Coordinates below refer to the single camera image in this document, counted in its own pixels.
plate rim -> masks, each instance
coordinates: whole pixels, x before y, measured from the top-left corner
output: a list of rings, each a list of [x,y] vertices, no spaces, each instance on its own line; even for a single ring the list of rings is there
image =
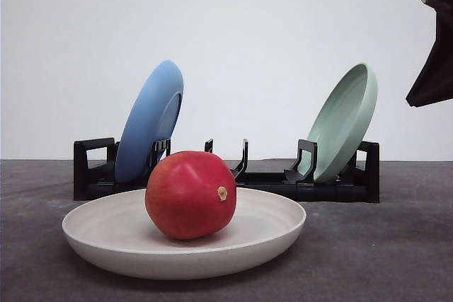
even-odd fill
[[[103,247],[103,246],[95,245],[95,244],[93,244],[91,242],[86,242],[84,240],[79,240],[78,238],[74,237],[71,233],[69,233],[67,228],[65,228],[65,224],[67,224],[67,220],[70,218],[70,216],[72,214],[75,214],[76,213],[75,211],[81,209],[82,207],[86,206],[87,204],[92,204],[92,203],[98,202],[101,199],[111,198],[113,196],[119,196],[119,195],[122,195],[122,194],[130,194],[131,192],[137,192],[137,191],[143,191],[144,192],[146,190],[146,188],[145,188],[145,189],[133,190],[133,191],[128,191],[128,192],[119,192],[117,194],[111,194],[109,196],[101,197],[101,198],[94,199],[92,201],[83,203],[83,204],[79,205],[78,207],[72,209],[70,212],[68,212],[65,215],[65,217],[63,218],[61,225],[62,225],[62,229],[63,229],[64,234],[65,234],[66,237],[71,238],[72,240],[76,241],[77,243],[81,243],[83,245],[86,245],[86,246],[89,246],[89,247],[92,247],[92,248],[96,248],[96,249],[103,250],[103,251],[121,252],[121,253],[131,254],[131,255],[160,255],[160,256],[165,256],[165,255],[193,255],[193,254],[198,254],[198,253],[211,253],[211,252],[221,252],[221,251],[225,251],[225,250],[235,250],[235,249],[249,248],[249,247],[253,247],[253,246],[257,246],[257,245],[260,245],[260,244],[264,244],[264,243],[270,242],[272,240],[277,240],[278,238],[281,238],[281,237],[284,237],[284,236],[289,235],[291,233],[294,233],[297,229],[301,228],[305,224],[306,211],[305,211],[304,207],[300,203],[298,203],[296,201],[293,201],[292,199],[289,199],[289,198],[284,197],[282,195],[274,194],[273,192],[266,192],[266,191],[262,191],[262,190],[250,189],[250,188],[245,188],[245,187],[237,187],[237,189],[244,190],[245,192],[259,192],[260,194],[268,194],[268,195],[276,196],[279,199],[283,199],[286,202],[289,202],[290,204],[295,204],[296,206],[299,207],[299,210],[302,213],[301,221],[299,221],[299,223],[297,223],[296,226],[293,226],[287,232],[281,233],[281,234],[279,234],[277,236],[268,237],[268,238],[265,238],[263,240],[257,240],[257,241],[252,241],[252,242],[248,242],[248,243],[242,243],[242,244],[238,244],[238,245],[229,245],[229,246],[224,246],[224,247],[219,247],[219,248],[210,248],[210,249],[193,249],[193,248],[191,248],[192,250],[186,250],[186,251],[184,251],[184,250],[183,251],[122,250],[122,249],[114,249],[114,248],[109,248],[109,247]]]

white bowl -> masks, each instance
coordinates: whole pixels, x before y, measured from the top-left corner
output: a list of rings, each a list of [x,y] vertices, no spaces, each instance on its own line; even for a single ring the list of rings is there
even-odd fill
[[[100,268],[146,279],[200,279],[273,259],[299,237],[305,218],[291,199],[238,188],[228,226],[195,240],[173,240],[149,218],[144,190],[135,190],[75,208],[62,228],[73,249]]]

black cloth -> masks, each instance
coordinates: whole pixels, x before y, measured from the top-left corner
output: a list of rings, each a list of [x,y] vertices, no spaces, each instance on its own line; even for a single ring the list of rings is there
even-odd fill
[[[427,0],[436,10],[436,41],[406,97],[410,106],[453,98],[453,0]]]

black object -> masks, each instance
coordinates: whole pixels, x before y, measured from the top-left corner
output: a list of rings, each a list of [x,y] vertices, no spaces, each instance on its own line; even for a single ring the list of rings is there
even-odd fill
[[[149,175],[157,164],[159,154],[171,150],[171,140],[155,141],[149,154],[149,166],[142,175],[128,183],[115,182],[115,157],[120,142],[114,138],[90,139],[74,142],[74,200],[96,199],[109,194],[142,189],[147,186]],[[212,152],[214,141],[205,143],[205,151]],[[86,152],[107,148],[104,164],[88,167]],[[300,139],[297,159],[290,169],[278,173],[248,173],[248,140],[243,140],[242,159],[231,169],[239,187],[274,192],[295,201],[370,202],[379,203],[379,144],[363,141],[358,150],[367,153],[365,169],[357,167],[357,153],[331,184],[314,183],[318,146],[315,142]],[[302,152],[311,154],[311,164],[305,175],[297,171]]]
[[[406,97],[410,106],[453,98],[453,0],[422,0],[436,11],[436,41]]]
[[[212,152],[212,146],[213,140],[210,139],[205,143],[205,150]],[[314,182],[318,151],[316,142],[300,139],[297,159],[289,169],[278,173],[248,173],[248,141],[244,139],[241,162],[231,172],[238,187],[273,192],[298,202],[379,203],[379,144],[363,141],[357,150],[367,153],[365,169],[357,167],[356,152],[333,183],[323,184]],[[303,151],[311,154],[310,168],[304,175],[297,171]]]
[[[120,142],[114,138],[89,139],[74,142],[74,200],[96,199],[109,194],[136,190],[147,186],[149,175],[156,166],[159,154],[163,151],[168,156],[171,140],[155,141],[149,154],[148,166],[142,174],[127,183],[115,182],[115,159]],[[107,159],[102,165],[88,167],[86,152],[93,149],[107,148]]]

white backdrop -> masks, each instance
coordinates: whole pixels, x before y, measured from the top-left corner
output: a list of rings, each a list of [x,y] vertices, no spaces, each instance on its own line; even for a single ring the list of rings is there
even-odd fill
[[[341,76],[379,81],[365,137],[384,160],[453,159],[453,101],[405,101],[435,38],[420,0],[1,0],[1,157],[72,158],[121,137],[154,67],[185,78],[173,151],[294,157]],[[101,153],[92,153],[99,158]]]

